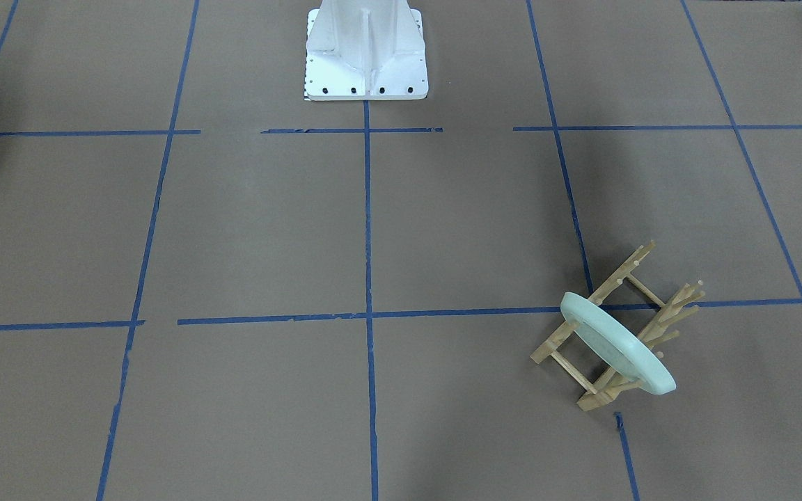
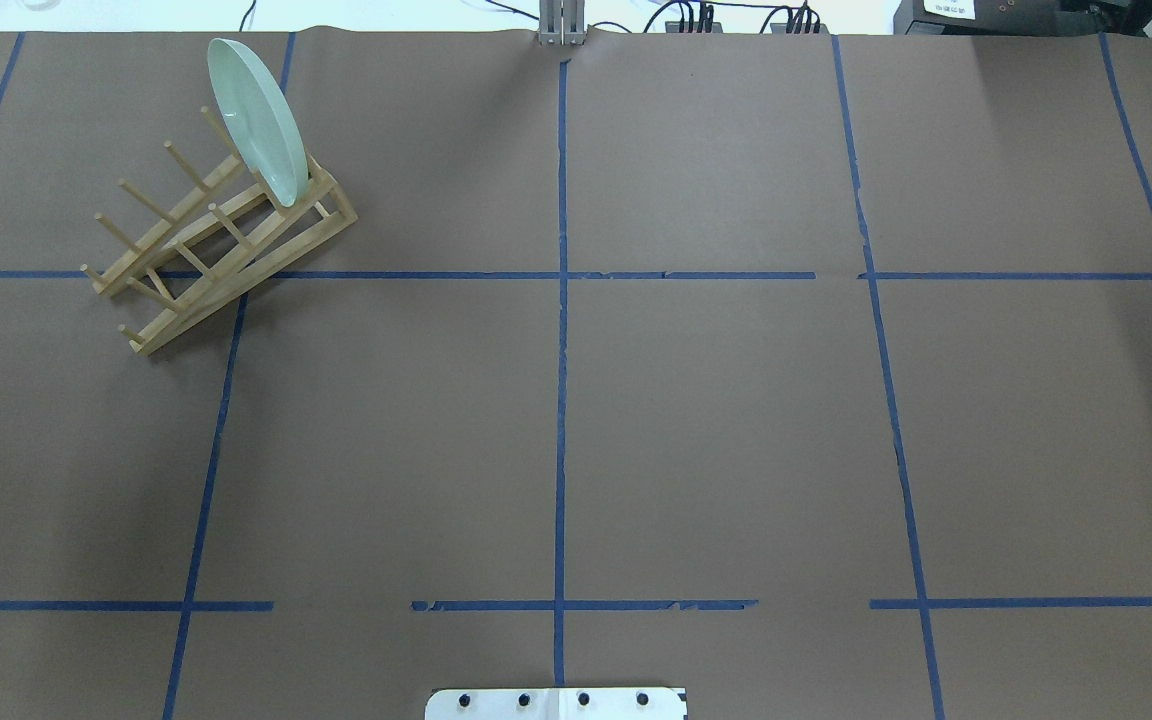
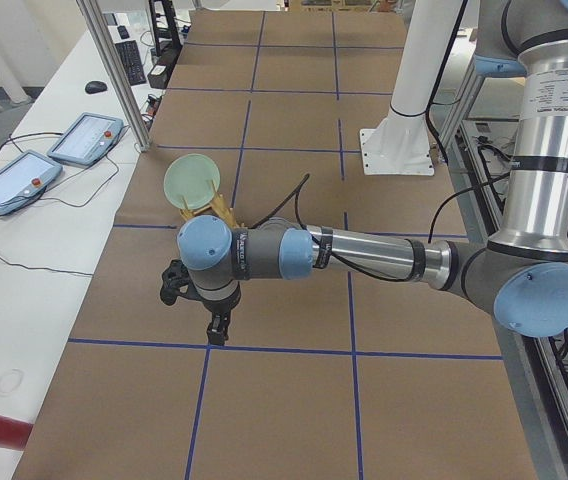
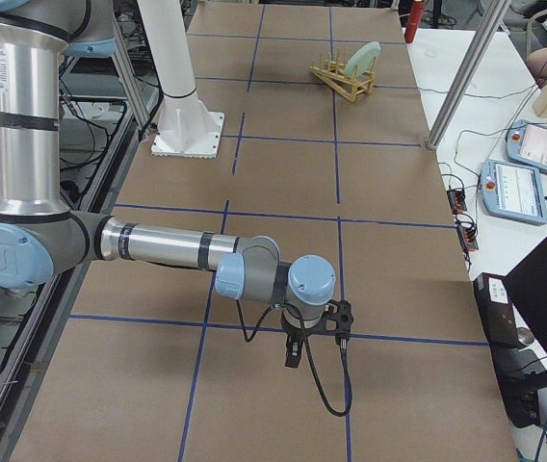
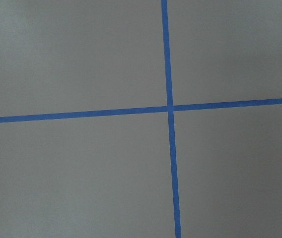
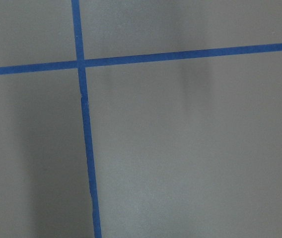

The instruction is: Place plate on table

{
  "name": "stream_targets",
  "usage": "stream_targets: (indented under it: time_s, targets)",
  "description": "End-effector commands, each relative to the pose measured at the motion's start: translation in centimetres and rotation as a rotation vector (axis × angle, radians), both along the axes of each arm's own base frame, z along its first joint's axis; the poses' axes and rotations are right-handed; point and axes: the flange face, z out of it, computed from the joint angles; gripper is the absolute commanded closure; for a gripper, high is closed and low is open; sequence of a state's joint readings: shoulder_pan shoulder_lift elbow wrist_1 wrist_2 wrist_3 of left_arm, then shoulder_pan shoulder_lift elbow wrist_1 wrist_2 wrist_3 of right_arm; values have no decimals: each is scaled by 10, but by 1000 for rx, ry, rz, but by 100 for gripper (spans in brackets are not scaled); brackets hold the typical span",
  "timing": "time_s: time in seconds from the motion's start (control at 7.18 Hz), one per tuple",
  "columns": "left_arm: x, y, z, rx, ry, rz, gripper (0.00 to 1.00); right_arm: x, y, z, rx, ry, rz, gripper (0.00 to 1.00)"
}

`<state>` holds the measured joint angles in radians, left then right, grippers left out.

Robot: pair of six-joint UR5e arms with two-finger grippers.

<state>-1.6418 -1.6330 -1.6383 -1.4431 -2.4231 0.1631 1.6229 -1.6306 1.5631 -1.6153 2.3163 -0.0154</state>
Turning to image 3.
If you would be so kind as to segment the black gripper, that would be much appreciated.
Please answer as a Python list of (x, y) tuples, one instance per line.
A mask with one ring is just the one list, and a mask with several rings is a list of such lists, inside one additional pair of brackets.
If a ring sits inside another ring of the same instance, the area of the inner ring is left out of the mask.
[(206, 330), (208, 343), (210, 345), (224, 344), (229, 339), (231, 312), (240, 302), (240, 286), (235, 285), (230, 293), (224, 292), (220, 299), (203, 298), (201, 302), (213, 315)]

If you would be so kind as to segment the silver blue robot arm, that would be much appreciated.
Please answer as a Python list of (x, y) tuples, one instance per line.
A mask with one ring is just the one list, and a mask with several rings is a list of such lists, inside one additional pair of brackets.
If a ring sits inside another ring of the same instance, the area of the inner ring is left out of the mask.
[(487, 1), (479, 20), (477, 62), (502, 75), (517, 66), (526, 77), (505, 209), (484, 244), (427, 246), (271, 221), (233, 229), (204, 215), (178, 232), (162, 300), (201, 302), (208, 341), (222, 345), (243, 281), (294, 280), (339, 264), (451, 292), (527, 337), (568, 329), (568, 1)]

